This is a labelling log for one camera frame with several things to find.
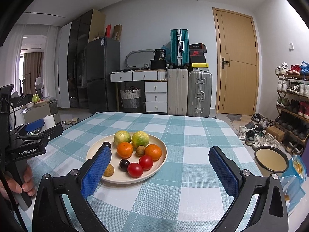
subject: curtain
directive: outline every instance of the curtain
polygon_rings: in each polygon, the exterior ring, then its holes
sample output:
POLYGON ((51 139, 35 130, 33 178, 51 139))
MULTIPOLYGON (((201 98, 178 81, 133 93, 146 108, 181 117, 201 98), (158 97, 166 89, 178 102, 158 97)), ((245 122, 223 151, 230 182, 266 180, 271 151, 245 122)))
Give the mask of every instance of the curtain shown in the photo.
POLYGON ((24 54, 24 78, 23 92, 26 94, 36 94, 34 87, 36 78, 41 76, 44 52, 31 52, 24 54))
POLYGON ((43 58, 43 88, 44 96, 56 98, 55 87, 55 51, 59 27, 50 25, 47 30, 43 58))
POLYGON ((16 24, 0 48, 0 86, 15 84, 20 95, 19 58, 26 24, 16 24))

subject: gray refrigerator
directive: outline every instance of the gray refrigerator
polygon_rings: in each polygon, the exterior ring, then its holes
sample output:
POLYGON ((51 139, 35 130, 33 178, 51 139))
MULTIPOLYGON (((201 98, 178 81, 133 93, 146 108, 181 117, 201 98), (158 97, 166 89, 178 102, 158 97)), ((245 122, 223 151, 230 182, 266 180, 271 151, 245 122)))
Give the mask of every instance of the gray refrigerator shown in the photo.
POLYGON ((120 42, 103 37, 86 46, 86 78, 89 112, 117 110, 115 85, 110 73, 120 68, 120 42))

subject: green citrus fruit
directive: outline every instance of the green citrus fruit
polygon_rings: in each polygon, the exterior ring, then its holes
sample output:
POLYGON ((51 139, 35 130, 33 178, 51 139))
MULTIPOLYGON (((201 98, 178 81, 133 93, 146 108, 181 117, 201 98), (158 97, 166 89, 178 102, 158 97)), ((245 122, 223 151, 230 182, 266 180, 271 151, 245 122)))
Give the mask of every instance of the green citrus fruit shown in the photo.
POLYGON ((149 135, 143 131, 138 131, 132 136, 132 144, 135 148, 147 146, 149 144, 149 135))
POLYGON ((114 135, 114 143, 116 146, 118 146, 118 144, 122 142, 128 142, 128 143, 131 142, 131 135, 124 130, 118 131, 114 135))

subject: checkered tablecloth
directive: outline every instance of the checkered tablecloth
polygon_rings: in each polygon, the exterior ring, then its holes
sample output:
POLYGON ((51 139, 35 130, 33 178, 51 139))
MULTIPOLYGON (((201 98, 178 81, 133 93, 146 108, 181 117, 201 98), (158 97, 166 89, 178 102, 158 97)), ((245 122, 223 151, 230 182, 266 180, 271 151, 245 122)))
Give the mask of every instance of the checkered tablecloth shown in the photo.
MULTIPOLYGON (((49 142, 46 154, 28 161, 38 186, 45 173, 66 175, 80 168, 96 141, 118 130, 145 131, 160 138, 168 149, 163 167, 151 178, 131 185, 100 182, 89 201, 110 232, 211 231, 230 206, 228 196, 208 160, 219 146, 241 169, 261 175, 248 151, 227 123, 212 118, 107 112, 94 115, 65 130, 49 142)), ((253 197, 238 231, 253 212, 253 197)), ((82 231, 67 198, 65 204, 82 231)), ((33 205, 23 213, 31 230, 33 205)))

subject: tangerine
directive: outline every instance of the tangerine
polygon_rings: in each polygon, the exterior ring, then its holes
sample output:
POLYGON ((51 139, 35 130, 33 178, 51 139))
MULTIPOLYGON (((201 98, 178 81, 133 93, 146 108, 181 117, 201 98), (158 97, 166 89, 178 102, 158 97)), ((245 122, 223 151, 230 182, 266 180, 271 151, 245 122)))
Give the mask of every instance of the tangerine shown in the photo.
POLYGON ((145 148, 145 155, 149 155, 153 161, 160 159, 162 156, 162 150, 159 146, 155 144, 150 144, 145 148))
POLYGON ((117 153, 122 158, 130 158, 133 154, 133 146, 128 142, 122 142, 117 147, 117 153))

